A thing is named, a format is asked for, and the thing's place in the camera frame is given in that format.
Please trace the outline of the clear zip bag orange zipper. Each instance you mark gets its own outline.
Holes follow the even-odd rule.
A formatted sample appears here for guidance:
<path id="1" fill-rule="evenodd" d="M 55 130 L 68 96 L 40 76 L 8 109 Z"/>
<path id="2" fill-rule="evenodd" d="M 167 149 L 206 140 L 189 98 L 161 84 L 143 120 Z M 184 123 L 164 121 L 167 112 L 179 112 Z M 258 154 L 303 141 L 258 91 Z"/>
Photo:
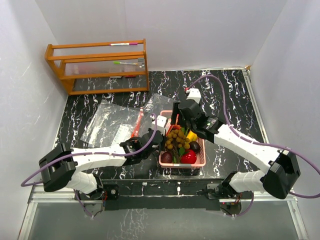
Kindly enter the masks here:
<path id="1" fill-rule="evenodd" d="M 140 108 L 138 118 L 131 134 L 132 137 L 141 137 L 149 128 L 152 128 L 151 114 L 156 116 L 161 114 L 161 111 L 171 111 L 175 100 L 158 93 L 155 93 L 147 101 L 147 103 Z"/>

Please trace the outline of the red apple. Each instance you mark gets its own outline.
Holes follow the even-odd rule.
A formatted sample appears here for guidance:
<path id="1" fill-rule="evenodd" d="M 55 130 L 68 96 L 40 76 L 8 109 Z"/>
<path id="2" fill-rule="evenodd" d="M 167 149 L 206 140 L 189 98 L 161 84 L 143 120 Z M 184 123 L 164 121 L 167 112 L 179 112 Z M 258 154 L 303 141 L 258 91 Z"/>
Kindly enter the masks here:
<path id="1" fill-rule="evenodd" d="M 197 155 L 194 151 L 187 149 L 180 158 L 181 164 L 195 164 L 197 161 Z"/>

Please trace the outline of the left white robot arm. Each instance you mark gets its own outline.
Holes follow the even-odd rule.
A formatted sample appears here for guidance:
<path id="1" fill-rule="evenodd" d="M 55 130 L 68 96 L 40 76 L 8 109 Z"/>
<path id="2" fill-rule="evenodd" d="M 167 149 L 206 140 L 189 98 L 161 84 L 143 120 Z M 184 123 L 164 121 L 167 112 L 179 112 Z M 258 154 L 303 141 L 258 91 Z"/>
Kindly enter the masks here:
<path id="1" fill-rule="evenodd" d="M 100 177 L 88 170 L 139 164 L 164 148 L 166 130 L 148 129 L 141 137 L 132 137 L 120 144 L 100 148 L 68 148 L 59 144 L 39 161 L 43 189 L 55 192 L 69 188 L 92 200 L 102 198 L 104 186 Z"/>

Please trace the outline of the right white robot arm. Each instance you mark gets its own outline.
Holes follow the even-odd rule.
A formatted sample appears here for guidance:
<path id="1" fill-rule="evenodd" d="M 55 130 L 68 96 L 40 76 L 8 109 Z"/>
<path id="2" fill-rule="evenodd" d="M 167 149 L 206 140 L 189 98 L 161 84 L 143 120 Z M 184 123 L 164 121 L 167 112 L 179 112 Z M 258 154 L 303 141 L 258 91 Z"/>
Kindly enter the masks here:
<path id="1" fill-rule="evenodd" d="M 252 172 L 230 173 L 218 186 L 220 195 L 233 199 L 242 192 L 259 191 L 285 199 L 300 177 L 295 154 L 246 138 L 217 116 L 207 116 L 193 99 L 173 104 L 171 122 L 191 130 L 201 139 L 233 151 L 258 168 Z"/>

